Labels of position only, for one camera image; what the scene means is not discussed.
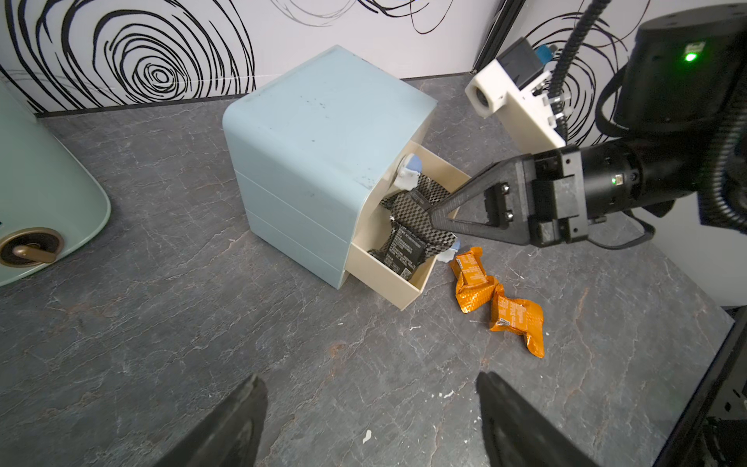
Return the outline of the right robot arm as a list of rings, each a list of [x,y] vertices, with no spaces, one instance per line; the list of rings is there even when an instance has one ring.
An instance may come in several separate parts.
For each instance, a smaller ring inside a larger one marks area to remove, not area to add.
[[[438,230],[517,245],[585,241],[609,214],[665,216],[696,195],[704,226],[746,230],[746,7],[713,5],[651,19],[599,93],[602,140],[570,142],[564,83],[606,9],[593,1],[552,71],[525,39],[466,89],[521,153],[494,163],[427,211]]]

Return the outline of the blue cream drawer cabinet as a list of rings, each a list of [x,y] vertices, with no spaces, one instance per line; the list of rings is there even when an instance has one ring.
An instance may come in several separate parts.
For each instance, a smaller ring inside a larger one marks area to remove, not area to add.
[[[233,102],[222,126],[252,233],[340,287],[365,204],[436,105],[338,46]]]

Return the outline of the cream drawer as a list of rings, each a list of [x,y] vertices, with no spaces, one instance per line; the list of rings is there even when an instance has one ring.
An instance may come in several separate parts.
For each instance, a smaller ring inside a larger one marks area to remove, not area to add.
[[[373,185],[356,223],[345,269],[398,309],[405,309],[422,294],[437,262],[437,254],[405,219],[405,210],[409,207],[420,210],[424,198],[415,190],[400,198],[402,189],[395,184],[398,171],[410,159],[414,159],[414,167],[420,170],[416,179],[427,177],[450,193],[470,179],[460,169],[411,141]]]

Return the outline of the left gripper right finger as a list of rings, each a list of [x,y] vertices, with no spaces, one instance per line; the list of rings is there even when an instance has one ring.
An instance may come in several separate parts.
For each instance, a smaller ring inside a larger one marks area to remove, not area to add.
[[[480,398],[482,437],[490,465],[595,465],[496,373],[479,373],[476,389]]]

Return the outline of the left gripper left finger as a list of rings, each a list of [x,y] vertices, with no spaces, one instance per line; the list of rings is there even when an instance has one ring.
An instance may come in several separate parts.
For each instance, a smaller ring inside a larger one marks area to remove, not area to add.
[[[267,410],[267,386],[251,375],[156,464],[253,466]]]

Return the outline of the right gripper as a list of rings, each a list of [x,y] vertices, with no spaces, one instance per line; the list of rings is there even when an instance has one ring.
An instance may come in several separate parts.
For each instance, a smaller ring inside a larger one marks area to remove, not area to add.
[[[514,245],[551,247],[586,241],[586,180],[601,173],[601,147],[565,146],[489,165],[428,210],[438,230]],[[486,221],[451,218],[472,200],[484,202]]]

